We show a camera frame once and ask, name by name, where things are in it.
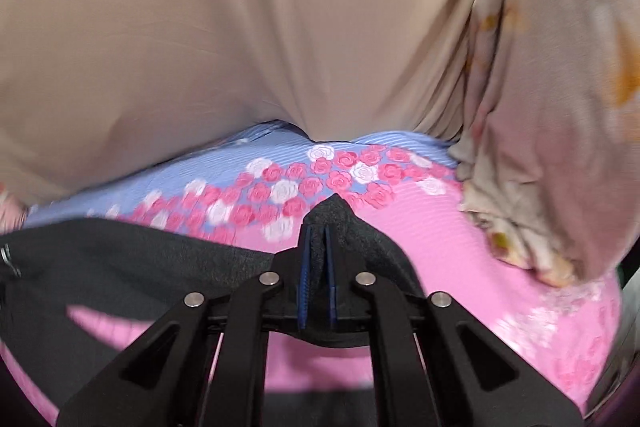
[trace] blue strip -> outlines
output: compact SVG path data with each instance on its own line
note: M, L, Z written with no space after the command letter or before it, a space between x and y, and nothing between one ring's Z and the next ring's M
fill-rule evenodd
M305 249L302 252L302 269L298 282L298 328L306 328L309 311L309 270L311 266L311 227L306 228Z
M338 324L338 310L335 298L334 252L331 248L329 227L324 227L324 240L326 241L326 271L329 283L329 322L335 328Z

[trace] beige fabric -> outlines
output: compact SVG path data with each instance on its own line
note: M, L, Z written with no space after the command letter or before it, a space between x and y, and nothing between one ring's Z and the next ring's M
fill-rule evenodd
M0 0L0 180L61 198L258 121L462 126L473 0Z
M494 253L563 286L640 232L640 0L476 0L462 209Z

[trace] floral pattern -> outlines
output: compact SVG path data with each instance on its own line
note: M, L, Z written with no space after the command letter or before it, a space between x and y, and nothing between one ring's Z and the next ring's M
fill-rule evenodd
M399 147L336 150L320 143L306 157L288 165L255 158L227 187L196 178L181 194L150 190L132 212L113 205L107 217L226 244L233 243L237 229L260 227L262 237L274 243L289 238L295 220L334 193L354 209L382 210L401 183L415 183L430 196L446 194L447 187L459 190L451 169Z
M541 305L528 314L508 314L492 328L516 353L532 361L537 350L549 348L558 331L561 316L575 314L586 302L602 299L604 280L599 279L581 286L556 288L543 293Z

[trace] pink fabric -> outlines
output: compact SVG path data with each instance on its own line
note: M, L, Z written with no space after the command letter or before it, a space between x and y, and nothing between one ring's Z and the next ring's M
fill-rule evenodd
M393 149L388 154L401 162L410 153ZM333 162L317 158L309 166L270 166L269 172L263 173L263 180L279 184L279 190L268 191L262 187L263 182L248 189L250 199L262 202L259 210L243 204L233 206L239 192L231 189L248 187L252 183L248 176L246 180L239 176L234 187L222 190L186 187L186 193L210 198L209 203L213 203L207 219L215 221L216 227L206 239L274 253L295 245L303 214L319 202L307 204L296 195L315 197L318 193L318 187L311 181L305 182L313 179L305 178L308 171L324 174L328 171L326 184L332 184L359 217L382 230L406 252L426 293L451 293L584 411L616 333L620 290L615 276L609 274L581 287L553 289L521 269L496 261L488 251L482 231L458 210L460 186L450 179L450 169L437 164L428 166L426 159L414 158L413 167L399 170L386 164L374 176L367 170L367 163L375 164L376 155L380 156L375 147L364 156L360 154L359 170L354 170L355 158L348 153L340 153ZM287 180L285 184L278 181L283 174L300 181L295 194L291 192L288 198L293 181ZM350 191L356 182L365 185L366 190ZM282 204L282 212L277 219L277 211L270 212L270 206L263 202L268 194L272 201L274 194L276 200L284 194L284 203L278 203ZM156 211L166 210L163 207ZM260 219L260 213L264 213L264 220ZM162 226L170 226L171 213L163 216ZM134 212L127 219L139 223L157 220L143 211ZM197 222L204 219L194 217ZM203 235L202 230L195 229L194 234ZM68 315L87 332L117 349L128 346L148 326L82 307L69 308ZM2 357L11 360L6 350ZM47 418L52 418L52 406L47 405L42 393L22 378L18 367L14 367L12 374L30 399L40 404L39 410L49 411ZM271 334L267 390L352 389L371 385L367 348L321 348Z
M24 396L27 397L42 417L53 425L58 417L58 408L38 389L3 343L0 343L0 357L4 361L7 370L9 370L9 374L14 377L15 383L22 389Z

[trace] floral print fabric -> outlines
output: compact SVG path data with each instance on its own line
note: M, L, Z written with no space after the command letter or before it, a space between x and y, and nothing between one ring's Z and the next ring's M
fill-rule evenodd
M640 233L640 0L475 0L463 210L494 257L563 287Z
M426 293L451 293L584 408L616 332L615 276L552 289L492 259L482 231L459 210L461 187L446 147L413 133L315 144L290 126L258 126L223 146L37 208L27 225L89 214L277 252L296 244L303 216L315 204L338 193L406 252ZM68 315L116 349L148 327L89 309L72 308ZM32 402L55 419L55 407L10 353L0 352ZM368 349L336 351L271 335L267 390L371 385Z

